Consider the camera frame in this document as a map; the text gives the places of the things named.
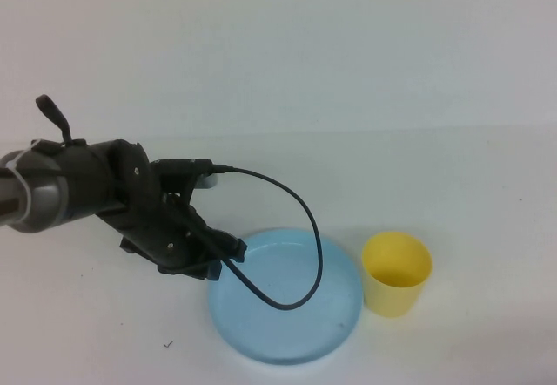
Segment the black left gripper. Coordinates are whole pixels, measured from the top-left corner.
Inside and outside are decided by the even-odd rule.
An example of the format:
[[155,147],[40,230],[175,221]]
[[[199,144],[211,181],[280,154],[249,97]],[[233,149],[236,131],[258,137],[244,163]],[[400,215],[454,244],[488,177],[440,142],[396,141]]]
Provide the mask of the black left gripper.
[[123,201],[97,216],[123,235],[120,247],[157,266],[162,274],[218,281],[222,261],[243,263],[247,245],[207,226],[190,204],[196,184],[212,166],[209,159],[150,162],[140,144],[110,143],[107,157]]

